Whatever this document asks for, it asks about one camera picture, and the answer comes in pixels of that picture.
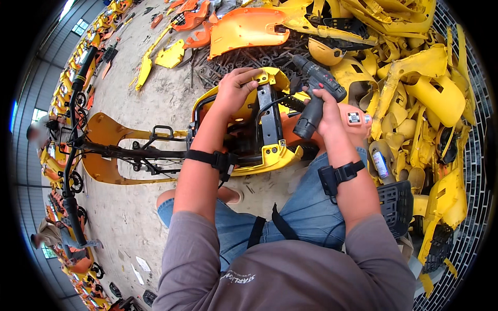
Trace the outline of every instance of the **black wrist strap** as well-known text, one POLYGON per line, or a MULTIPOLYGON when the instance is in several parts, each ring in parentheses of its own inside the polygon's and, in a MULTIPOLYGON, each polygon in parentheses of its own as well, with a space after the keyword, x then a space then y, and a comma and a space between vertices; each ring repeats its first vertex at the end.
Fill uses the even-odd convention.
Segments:
POLYGON ((237 163, 237 158, 237 155, 233 153, 221 153, 220 151, 207 153, 192 149, 188 150, 185 155, 185 159, 211 164, 211 167, 220 171, 220 180, 222 182, 226 182, 230 178, 237 163))
POLYGON ((350 162, 337 169, 330 165, 318 169, 318 176, 322 182, 323 191, 326 196, 330 196, 332 203, 336 204, 333 197, 337 195, 337 186, 356 177, 358 175, 357 172, 363 168, 365 168, 365 164, 360 160, 356 163, 350 162))

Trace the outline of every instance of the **worker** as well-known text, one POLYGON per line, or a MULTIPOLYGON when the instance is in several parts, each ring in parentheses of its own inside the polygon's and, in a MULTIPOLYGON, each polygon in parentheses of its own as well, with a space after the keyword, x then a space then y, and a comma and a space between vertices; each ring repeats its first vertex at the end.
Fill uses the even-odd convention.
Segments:
MULTIPOLYGON (((239 68, 223 77, 191 150, 222 150, 227 122, 260 73, 239 68)), ((318 169, 358 167, 367 152, 351 143, 335 99, 323 89, 313 93, 325 102, 317 131, 329 152, 318 153, 280 214, 261 229, 255 216, 226 205, 242 196, 218 190, 219 170, 184 161, 176 189, 157 200, 169 234, 154 311, 412 309, 415 277, 381 214, 368 170, 338 185, 337 204, 324 194, 318 169)))
MULTIPOLYGON (((83 132, 78 129, 78 137, 83 132)), ((38 121, 33 122, 26 132, 26 138, 36 147, 38 158, 50 141, 57 146, 65 144, 71 140, 71 129, 67 126, 66 117, 59 115, 44 115, 38 121)))
POLYGON ((45 247, 50 248, 52 251, 54 251, 57 257, 66 262, 66 264, 75 264, 76 261, 87 256, 86 250, 71 252, 69 247, 74 247, 77 249, 83 249, 90 246, 104 248, 102 242, 100 242, 100 240, 98 239, 88 240, 84 245, 79 244, 71 237, 69 229, 63 223, 61 223, 60 221, 54 222, 48 217, 45 217, 41 221, 40 226, 38 226, 37 233, 31 235, 31 244, 34 248, 38 249, 42 242, 45 244, 45 247), (59 244, 61 245, 61 247, 63 247, 66 256, 69 258, 69 263, 54 249, 54 245, 56 244, 59 244))

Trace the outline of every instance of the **cordless drill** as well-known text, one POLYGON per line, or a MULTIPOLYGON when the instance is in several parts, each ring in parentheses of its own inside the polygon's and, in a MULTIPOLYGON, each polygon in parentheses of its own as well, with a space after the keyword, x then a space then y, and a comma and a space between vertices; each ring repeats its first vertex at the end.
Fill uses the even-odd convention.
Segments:
POLYGON ((292 62, 303 74, 309 77, 309 89, 306 93, 311 98, 292 132, 303 139, 309 139, 322 120, 323 113, 323 100, 313 94, 313 89, 326 89, 337 102, 346 98, 346 90, 335 80, 330 72, 308 61, 306 58, 294 55, 292 56, 292 62))

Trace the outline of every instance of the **spray paint can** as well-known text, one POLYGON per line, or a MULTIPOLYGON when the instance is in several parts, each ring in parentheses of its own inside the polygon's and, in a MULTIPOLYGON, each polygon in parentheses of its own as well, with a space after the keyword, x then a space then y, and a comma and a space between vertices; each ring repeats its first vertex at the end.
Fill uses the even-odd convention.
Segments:
POLYGON ((384 179, 387 176, 389 176, 389 170, 387 169, 387 165, 385 163, 384 157, 375 148, 372 149, 372 159, 373 159, 373 164, 375 165, 375 169, 378 172, 378 176, 381 179, 384 179))

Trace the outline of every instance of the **handlebar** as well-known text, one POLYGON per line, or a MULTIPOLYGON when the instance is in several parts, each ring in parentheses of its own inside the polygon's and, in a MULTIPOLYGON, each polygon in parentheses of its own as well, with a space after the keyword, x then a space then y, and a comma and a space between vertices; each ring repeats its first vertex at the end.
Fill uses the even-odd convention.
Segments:
MULTIPOLYGON (((69 100, 69 113, 71 118, 71 127, 72 127, 72 141, 78 139, 78 130, 76 127, 78 126, 78 122, 76 121, 76 96, 83 89, 83 85, 86 81, 86 75, 88 69, 95 58, 95 54, 97 53, 97 48, 92 46, 88 51, 83 64, 81 65, 80 70, 76 74, 76 78, 72 85, 72 93, 71 98, 69 100)), ((66 162, 66 167, 64 168, 64 191, 62 196, 64 197, 64 201, 62 205, 64 209, 67 211, 69 220, 71 221, 71 226, 73 227, 74 235, 76 240, 80 245, 85 245, 87 243, 85 236, 83 234, 83 230, 81 229, 80 222, 78 220, 78 203, 74 198, 74 193, 71 191, 71 187, 69 186, 69 178, 71 176, 71 164, 76 156, 76 148, 73 146, 71 148, 71 152, 69 153, 69 158, 66 162)))

